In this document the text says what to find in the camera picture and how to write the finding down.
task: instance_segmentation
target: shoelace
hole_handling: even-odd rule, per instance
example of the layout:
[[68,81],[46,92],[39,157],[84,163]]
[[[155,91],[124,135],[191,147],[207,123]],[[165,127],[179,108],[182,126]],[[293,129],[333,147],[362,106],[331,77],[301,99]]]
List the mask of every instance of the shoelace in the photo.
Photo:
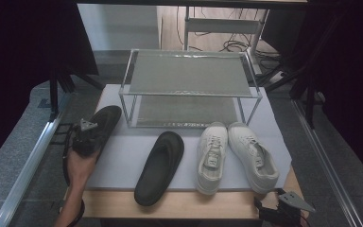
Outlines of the shoelace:
[[208,143],[208,145],[211,146],[210,149],[222,147],[220,137],[215,135],[211,136],[211,141]]
[[254,147],[255,148],[255,150],[257,151],[257,153],[255,153],[255,155],[254,154],[252,154],[252,155],[254,155],[255,156],[255,164],[257,165],[257,166],[263,166],[264,165],[264,161],[263,161],[263,159],[262,159],[262,157],[261,157],[261,155],[258,153],[258,148],[259,148],[259,150],[260,150],[260,152],[262,152],[262,156],[265,158],[265,156],[266,156],[266,153],[264,152],[264,149],[262,148],[262,146],[259,144],[259,142],[258,141],[256,141],[252,136],[242,136],[242,137],[240,137],[240,139],[241,139],[241,141],[242,141],[242,143],[244,144],[244,146],[246,147],[246,148],[248,148],[249,150],[251,150],[252,148],[250,147],[250,145],[252,146],[252,147]]

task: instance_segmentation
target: shoe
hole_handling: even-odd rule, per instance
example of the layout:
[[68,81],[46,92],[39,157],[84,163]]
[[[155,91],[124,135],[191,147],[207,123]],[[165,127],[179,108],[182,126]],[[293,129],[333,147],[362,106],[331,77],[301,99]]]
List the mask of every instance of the shoe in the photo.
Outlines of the shoe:
[[63,175],[67,185],[69,185],[67,172],[69,148],[72,147],[81,157],[88,157],[99,150],[96,157],[98,161],[121,115],[122,109],[120,107],[107,106],[96,112],[90,121],[81,119],[79,125],[73,125],[67,132],[62,160]]
[[199,174],[197,190],[205,195],[214,195],[223,174],[228,132],[225,125],[214,122],[199,139]]
[[162,133],[150,154],[134,189],[142,206],[155,204],[169,187],[184,153],[182,138],[173,131]]
[[246,124],[236,122],[229,126],[228,134],[229,145],[243,164],[252,190],[260,194],[273,190],[279,171],[255,133]]

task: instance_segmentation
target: black sandal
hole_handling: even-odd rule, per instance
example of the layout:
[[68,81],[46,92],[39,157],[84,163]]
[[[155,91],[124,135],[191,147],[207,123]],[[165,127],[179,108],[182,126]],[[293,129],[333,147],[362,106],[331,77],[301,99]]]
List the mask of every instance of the black sandal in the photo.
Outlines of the black sandal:
[[[72,148],[81,157],[89,157],[99,149],[96,157],[98,161],[102,150],[105,148],[112,131],[122,114],[122,109],[118,106],[107,106],[93,115],[90,121],[80,120],[79,125],[72,125],[71,130],[66,134],[65,145],[62,158],[62,170],[64,180],[70,185],[69,174],[67,171],[67,157],[69,148]],[[84,201],[81,201],[80,211],[77,217],[68,226],[75,226],[84,214]]]

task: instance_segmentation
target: black slipper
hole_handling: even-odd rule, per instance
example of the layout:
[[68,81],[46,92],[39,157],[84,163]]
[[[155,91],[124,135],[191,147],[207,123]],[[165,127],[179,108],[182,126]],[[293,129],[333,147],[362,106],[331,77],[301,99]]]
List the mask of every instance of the black slipper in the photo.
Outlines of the black slipper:
[[67,133],[62,160],[63,175],[67,185],[70,183],[67,173],[67,153],[69,148],[72,147],[81,157],[88,157],[99,149],[99,154],[96,158],[98,161],[101,151],[105,148],[121,115],[122,109],[120,107],[107,106],[96,112],[89,122],[81,120],[80,125],[74,125]]
[[173,131],[162,133],[148,155],[134,190],[138,204],[155,204],[173,179],[184,153],[182,138]]

